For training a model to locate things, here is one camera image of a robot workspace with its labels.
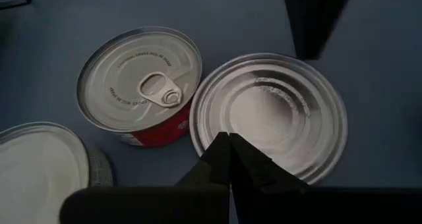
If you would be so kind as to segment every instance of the can rim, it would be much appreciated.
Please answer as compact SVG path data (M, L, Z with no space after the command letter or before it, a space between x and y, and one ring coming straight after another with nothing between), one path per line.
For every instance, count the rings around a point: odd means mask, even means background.
M29 123L23 123L21 125L12 126L11 128L7 128L6 130L1 131L0 132L0 138L6 136L8 134L11 134L13 132L19 132L22 129L30 128L30 127L34 127L34 126L51 126L51 127L55 127L55 128L60 128L60 129L63 129L65 132L68 132L71 136L73 136L76 139L76 141L80 144L80 146L82 147L82 149L84 151L83 154L81 154L81 156L82 156L81 158L84 160L83 162L85 162L85 164L87 165L87 168L88 168L88 170L86 171L86 174L87 174L86 183L83 184L84 185L83 188L88 187L89 183L90 183L90 179L91 179L91 177L90 177L91 166L90 166L90 162L89 162L89 158L88 158L88 151L87 151L83 141L73 131L71 131L69 128L67 128L63 125L59 125L57 123L49 122L49 121L29 122Z
M198 60L199 60L198 73L199 73L199 75L202 75L202 58L200 56L199 48L196 46L194 41L191 40L186 34L180 32L178 30L174 30L173 28L168 28L168 27L163 27L163 26L144 26L144 27L141 27L141 28L135 28L135 29L132 29L132 30L127 30L126 32L123 32L122 34L119 34L118 36L115 36L114 38L107 40L106 42L101 44L101 46L99 46L99 48L97 48L91 54L91 56L89 56L89 58L86 60L84 66L83 66L83 68L82 68L82 70L81 70L81 72L78 76L78 80L77 80L77 84L76 84L76 101L78 103L79 111L83 114L83 116L85 117L86 120L88 120L91 124L95 125L96 127L110 131L110 132L130 133L130 132L139 131L140 129L136 129L136 128L130 128L130 129L112 128L110 126L105 126L103 123L96 120L91 115L88 108L86 107L86 104L83 102L83 99L81 98L81 94L83 94L81 92L81 89L83 88L83 86L81 86L81 84L83 84L83 82L86 81L87 76L88 76L88 74L86 72L89 69L92 69L92 64L91 64L92 62L94 62L96 59L100 58L104 54L106 49L110 48L111 46L115 45L116 43L120 42L121 40L134 35L134 33L136 33L136 32L138 32L140 34L151 33L151 32L161 32L161 33L165 33L165 34L171 34L173 36L177 36L177 37L181 38L182 40L185 40L193 48L194 52L196 53L196 56L198 57ZM198 80L198 82L196 83L196 85L193 88L194 92L198 89L199 84L200 84L200 79ZM182 108L184 108L184 106L186 106L186 104L188 104L188 102L191 99L192 98L187 99L185 103L180 105L178 110L176 110L175 113L172 116L174 116ZM154 123L154 124L150 125L149 127L143 128L141 130L152 128L153 126L164 123L165 121L166 121L166 119L163 120L163 121L159 121L158 123Z
M317 78L319 81L321 81L322 85L325 87L329 95L332 97L332 99L335 101L335 105L338 106L338 109L336 110L338 113L338 116L340 119L340 124L343 127L342 133L337 138L336 144L338 145L338 151L333 156L331 162L326 166L326 168L320 172L317 176L313 177L310 181L308 181L308 184L315 184L319 181L321 181L324 177L326 177L336 166L338 161L340 160L343 151L347 144L347 137L348 137L348 122L347 122L347 112L346 107L344 105L344 101L341 97L341 95L338 93L338 91L331 85L331 83L314 67L310 66L308 63L304 61L300 61L299 59L296 59L294 57L290 57L287 55L279 54L279 53L250 53L246 55L238 56L234 59L229 60L228 62L224 63L223 65L219 66L216 70L214 70L211 74L209 74L200 84L198 89L196 90L196 93L192 100L192 107L191 111L189 112L189 130L191 134L191 140L194 146L194 149L198 156L200 157L204 153L203 144L200 141L198 130L196 129L196 119L195 115L197 114L197 107L198 103L200 102L200 98L203 96L201 93L207 85L209 85L210 81L215 79L217 75L219 75L222 71L226 70L228 67L233 66L233 63L239 61L242 62L243 59L247 58L253 58L253 59L261 59L261 58L268 58L268 57L284 57L286 59L289 59L291 61L294 61L298 65L301 65L306 70L310 71L315 75L315 78Z

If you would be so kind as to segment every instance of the metal can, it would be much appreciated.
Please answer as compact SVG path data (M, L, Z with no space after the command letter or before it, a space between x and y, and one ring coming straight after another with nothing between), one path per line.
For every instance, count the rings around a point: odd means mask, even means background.
M274 53L235 58L200 85L190 114L198 155L220 131L236 132L281 168L313 184L346 144L340 95L303 61Z
M111 186L110 164L96 148L88 151L69 129L38 122L0 133L4 222L58 223L65 198L90 184Z
M109 40L86 62L78 104L94 125L136 146L157 147L189 129L202 61L186 35L145 27Z

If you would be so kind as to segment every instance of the can lid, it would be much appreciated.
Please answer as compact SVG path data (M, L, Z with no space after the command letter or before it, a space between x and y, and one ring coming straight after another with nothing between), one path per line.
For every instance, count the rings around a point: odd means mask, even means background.
M88 185L82 142L53 123L0 133L0 217L6 223L57 224L65 198Z
M169 28L131 30L105 43L78 80L85 117L114 132L157 125L193 97L202 73L195 44Z
M312 184L336 164L346 144L346 109L310 65L273 53L233 59L200 85L191 136L202 155L220 131L236 132L281 168Z

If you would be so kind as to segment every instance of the round metal lid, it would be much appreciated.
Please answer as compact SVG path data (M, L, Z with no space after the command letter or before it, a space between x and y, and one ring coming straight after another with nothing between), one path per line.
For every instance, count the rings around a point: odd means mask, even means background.
M86 118L101 128L142 130L188 103L201 73L199 51L184 34L162 27L131 30L105 43L86 62L78 102Z
M71 131L29 123L0 133L0 219L57 224L65 198L88 185L88 158Z
M340 96L314 68L257 53L233 59L205 79L193 100L190 129L199 155L217 133L236 132L312 184L340 158L347 117Z

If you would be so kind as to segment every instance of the metal lid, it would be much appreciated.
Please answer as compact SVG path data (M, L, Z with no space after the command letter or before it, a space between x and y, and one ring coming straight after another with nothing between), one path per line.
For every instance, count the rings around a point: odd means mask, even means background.
M0 133L0 219L57 224L70 194L88 185L82 142L53 123L29 123Z
M340 158L347 117L340 96L314 68L257 53L233 59L205 79L193 100L190 129L198 155L220 131L236 132L312 184Z
M78 80L79 106L106 130L146 129L189 102L201 73L199 50L184 34L162 27L131 30L86 62Z

